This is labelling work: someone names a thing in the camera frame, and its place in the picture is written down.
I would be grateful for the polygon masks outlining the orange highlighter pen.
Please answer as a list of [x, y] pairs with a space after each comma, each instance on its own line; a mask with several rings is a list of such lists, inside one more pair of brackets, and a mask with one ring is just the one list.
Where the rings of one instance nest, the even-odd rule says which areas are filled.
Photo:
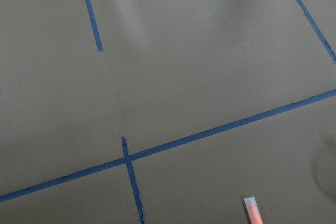
[[255, 197], [244, 198], [251, 224], [263, 224]]

